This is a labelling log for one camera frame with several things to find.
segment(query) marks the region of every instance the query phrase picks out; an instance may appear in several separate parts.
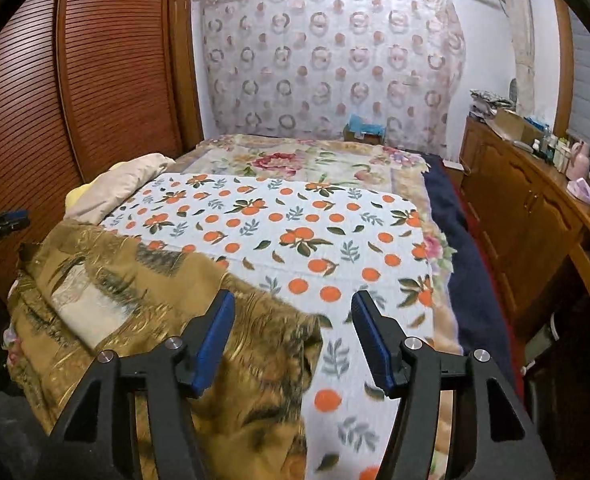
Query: bottle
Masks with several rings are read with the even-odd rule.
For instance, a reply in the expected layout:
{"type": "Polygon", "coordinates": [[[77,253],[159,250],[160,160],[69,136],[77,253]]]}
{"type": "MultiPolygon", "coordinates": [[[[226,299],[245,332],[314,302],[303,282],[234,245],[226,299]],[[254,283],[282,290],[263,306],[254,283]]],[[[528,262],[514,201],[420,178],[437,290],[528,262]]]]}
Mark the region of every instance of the bottle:
{"type": "Polygon", "coordinates": [[[553,165],[555,169],[562,173],[562,160],[564,159],[563,147],[565,139],[559,139],[555,144],[555,155],[553,155],[553,165]]]}
{"type": "Polygon", "coordinates": [[[549,137],[547,136],[546,133],[544,133],[544,136],[542,137],[542,140],[540,141],[540,153],[541,153],[541,157],[542,158],[546,158],[546,152],[549,151],[549,137]]]}
{"type": "Polygon", "coordinates": [[[546,152],[546,162],[547,164],[553,164],[553,157],[555,156],[555,146],[558,143],[558,138],[550,134],[549,137],[549,149],[546,152]]]}

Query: wooden furniture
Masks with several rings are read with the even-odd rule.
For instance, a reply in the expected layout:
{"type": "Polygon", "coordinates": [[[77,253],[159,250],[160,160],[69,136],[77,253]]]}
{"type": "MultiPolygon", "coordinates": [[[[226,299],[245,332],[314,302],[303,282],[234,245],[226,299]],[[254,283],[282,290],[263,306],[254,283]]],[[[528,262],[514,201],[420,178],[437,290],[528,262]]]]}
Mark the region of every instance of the wooden furniture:
{"type": "Polygon", "coordinates": [[[0,296],[19,243],[45,237],[67,192],[115,162],[175,158],[201,140],[189,9],[186,0],[27,0],[2,29],[0,212],[26,208],[32,224],[0,243],[0,296]]]}
{"type": "Polygon", "coordinates": [[[187,152],[204,140],[195,77],[191,0],[168,0],[168,18],[177,120],[187,152]]]}
{"type": "Polygon", "coordinates": [[[527,341],[565,301],[570,272],[590,295],[590,206],[566,192],[555,168],[470,118],[460,162],[462,195],[482,227],[507,315],[527,341]]]}

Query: gold patterned blanket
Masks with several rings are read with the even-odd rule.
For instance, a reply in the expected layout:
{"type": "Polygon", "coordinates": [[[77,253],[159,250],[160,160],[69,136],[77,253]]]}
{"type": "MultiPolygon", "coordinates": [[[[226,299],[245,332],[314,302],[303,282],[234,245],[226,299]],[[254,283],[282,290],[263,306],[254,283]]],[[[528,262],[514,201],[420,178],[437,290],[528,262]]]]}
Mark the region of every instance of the gold patterned blanket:
{"type": "MultiPolygon", "coordinates": [[[[208,466],[217,479],[303,478],[301,398],[321,351],[319,322],[203,254],[61,222],[22,254],[9,299],[11,377],[50,432],[97,352],[149,351],[201,316],[220,288],[235,296],[235,324],[213,387],[191,401],[208,466]]],[[[155,478],[143,398],[137,437],[144,478],[155,478]]]]}

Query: blue gripper pad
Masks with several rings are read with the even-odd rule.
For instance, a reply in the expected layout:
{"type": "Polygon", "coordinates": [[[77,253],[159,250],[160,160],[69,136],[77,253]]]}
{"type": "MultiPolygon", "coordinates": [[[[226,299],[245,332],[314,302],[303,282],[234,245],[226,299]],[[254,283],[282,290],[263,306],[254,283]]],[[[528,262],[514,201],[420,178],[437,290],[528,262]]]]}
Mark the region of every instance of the blue gripper pad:
{"type": "MultiPolygon", "coordinates": [[[[351,316],[353,318],[353,325],[360,339],[362,350],[366,357],[366,362],[369,364],[373,381],[375,385],[384,391],[388,397],[395,385],[393,378],[392,356],[387,348],[387,341],[380,333],[377,325],[382,325],[386,320],[390,320],[397,326],[397,330],[401,332],[399,325],[393,319],[384,318],[373,302],[371,295],[365,290],[355,292],[353,300],[351,301],[351,316]]],[[[394,332],[394,327],[391,327],[393,333],[387,339],[391,339],[390,343],[399,346],[399,336],[394,332]]]]}
{"type": "Polygon", "coordinates": [[[212,316],[212,321],[195,355],[195,377],[191,386],[198,397],[213,384],[224,347],[229,340],[230,330],[235,321],[233,294],[228,290],[220,290],[204,316],[212,316]],[[216,309],[214,315],[211,314],[212,309],[216,309]]]}

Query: curtain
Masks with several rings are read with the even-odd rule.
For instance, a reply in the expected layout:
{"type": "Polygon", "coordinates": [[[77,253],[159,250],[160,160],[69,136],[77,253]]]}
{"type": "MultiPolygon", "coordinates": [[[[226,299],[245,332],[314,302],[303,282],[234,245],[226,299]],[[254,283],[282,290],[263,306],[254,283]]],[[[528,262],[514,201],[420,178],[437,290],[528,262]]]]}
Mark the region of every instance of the curtain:
{"type": "Polygon", "coordinates": [[[444,155],[466,44],[451,0],[201,0],[222,134],[340,139],[350,114],[386,143],[444,155]]]}

